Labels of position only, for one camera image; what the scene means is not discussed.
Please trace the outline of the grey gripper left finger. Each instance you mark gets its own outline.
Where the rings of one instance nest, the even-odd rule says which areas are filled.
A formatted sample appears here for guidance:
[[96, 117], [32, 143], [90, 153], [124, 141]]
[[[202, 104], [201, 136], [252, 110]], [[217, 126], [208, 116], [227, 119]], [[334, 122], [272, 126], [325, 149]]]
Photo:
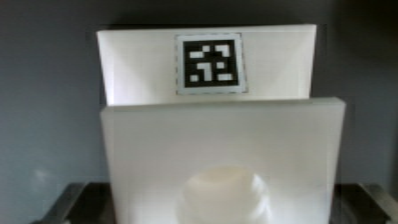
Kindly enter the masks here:
[[110, 224], [110, 184], [71, 183], [42, 218], [30, 224]]

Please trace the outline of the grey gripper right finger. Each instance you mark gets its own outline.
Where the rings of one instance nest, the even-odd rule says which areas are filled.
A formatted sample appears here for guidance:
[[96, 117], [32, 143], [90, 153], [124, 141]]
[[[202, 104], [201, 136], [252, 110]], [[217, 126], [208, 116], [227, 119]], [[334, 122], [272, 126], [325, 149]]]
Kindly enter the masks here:
[[398, 201], [378, 184], [334, 186], [330, 224], [398, 224]]

